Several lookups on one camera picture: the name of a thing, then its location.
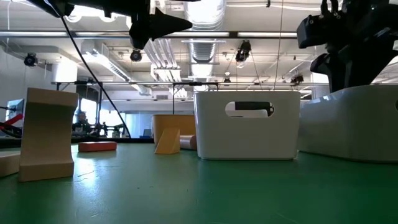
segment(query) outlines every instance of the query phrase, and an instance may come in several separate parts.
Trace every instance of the camera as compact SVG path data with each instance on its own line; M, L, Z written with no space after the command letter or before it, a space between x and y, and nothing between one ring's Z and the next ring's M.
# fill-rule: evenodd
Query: camera
M38 63L35 53L28 53L24 60L24 64L29 67L36 67Z
M244 62L250 56L251 44L250 41L244 40L236 53L235 60L237 62Z
M138 50L138 49L132 50L132 53L130 55L130 59L133 62L140 62L142 60L142 55L141 55L140 50Z

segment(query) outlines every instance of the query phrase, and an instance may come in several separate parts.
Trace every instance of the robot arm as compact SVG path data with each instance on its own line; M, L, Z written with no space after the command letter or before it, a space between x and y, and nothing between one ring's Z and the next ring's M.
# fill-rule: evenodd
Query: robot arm
M397 56L398 6L387 0L344 0L342 10L323 0L321 14L308 16L297 28L298 46L326 44L327 54L311 64L312 72L328 75L330 91L369 85Z
M28 0L45 12L55 16L69 16L75 5L88 6L104 11L106 17L112 12L130 16L133 25L130 29L131 42L136 49L143 49L149 39L163 37L173 32L189 29L192 23L185 19L168 16L156 9L154 15L149 14L150 0Z

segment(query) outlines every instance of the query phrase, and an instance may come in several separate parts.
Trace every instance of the desk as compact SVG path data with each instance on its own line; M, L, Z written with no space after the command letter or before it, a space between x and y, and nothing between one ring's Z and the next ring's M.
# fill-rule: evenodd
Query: desk
M398 223L398 166L300 153L204 161L153 144L77 153L73 178L0 179L0 223Z

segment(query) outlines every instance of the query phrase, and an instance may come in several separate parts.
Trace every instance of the white storage bin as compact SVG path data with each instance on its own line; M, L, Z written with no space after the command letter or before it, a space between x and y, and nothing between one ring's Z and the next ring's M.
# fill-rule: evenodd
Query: white storage bin
M346 88L301 106L298 149L355 161L398 162L398 86Z
M269 117L234 117L230 102L270 102ZM203 159L293 159L299 129L296 91L199 92L195 94L198 156Z

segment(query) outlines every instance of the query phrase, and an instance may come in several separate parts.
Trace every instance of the red block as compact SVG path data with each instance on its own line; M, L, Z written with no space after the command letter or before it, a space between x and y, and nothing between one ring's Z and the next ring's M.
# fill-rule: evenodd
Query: red block
M116 142L82 142L79 143L79 152L99 152L116 150Z

